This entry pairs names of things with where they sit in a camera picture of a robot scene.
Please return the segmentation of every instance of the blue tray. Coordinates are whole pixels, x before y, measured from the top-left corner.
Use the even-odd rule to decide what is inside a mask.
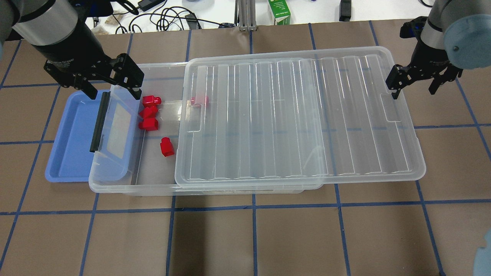
[[[63,111],[45,177],[50,182],[86,182],[94,154],[89,151],[101,94],[90,100],[82,91],[70,95]]]

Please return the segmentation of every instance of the red toy piece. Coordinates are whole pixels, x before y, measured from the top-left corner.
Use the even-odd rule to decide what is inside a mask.
[[[144,96],[142,102],[143,102],[143,106],[147,108],[147,107],[161,104],[162,99],[160,97],[155,97],[154,95],[150,95],[150,96]]]
[[[162,154],[167,157],[174,155],[174,147],[172,146],[172,143],[170,142],[169,137],[164,137],[162,138],[162,142],[160,143],[160,150],[162,151]]]
[[[208,96],[191,97],[191,106],[202,104],[206,107],[209,102]]]
[[[146,119],[155,118],[157,112],[159,112],[159,109],[156,106],[151,106],[148,108],[144,108],[139,114],[143,119]]]
[[[138,127],[146,131],[157,130],[159,129],[159,121],[155,118],[146,118],[138,124]]]

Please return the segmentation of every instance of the green and white carton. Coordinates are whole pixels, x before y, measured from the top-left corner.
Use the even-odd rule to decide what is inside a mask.
[[[289,25],[292,14],[286,4],[286,0],[268,0],[270,4],[271,18],[275,25]]]

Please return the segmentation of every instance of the table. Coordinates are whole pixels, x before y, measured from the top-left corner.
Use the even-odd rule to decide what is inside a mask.
[[[137,63],[380,45],[399,64],[403,20],[99,36]],[[292,43],[273,43],[288,40]],[[324,185],[283,195],[131,197],[44,170],[63,108],[26,41],[0,63],[0,260],[9,275],[471,275],[491,228],[491,70],[431,96],[405,89],[427,173],[419,181]],[[108,89],[98,84],[98,89]]]

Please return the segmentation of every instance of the blue cap on robot joint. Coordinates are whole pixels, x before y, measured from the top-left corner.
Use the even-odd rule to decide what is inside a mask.
[[[447,28],[443,39],[453,65],[462,69],[491,65],[491,15],[460,18]]]

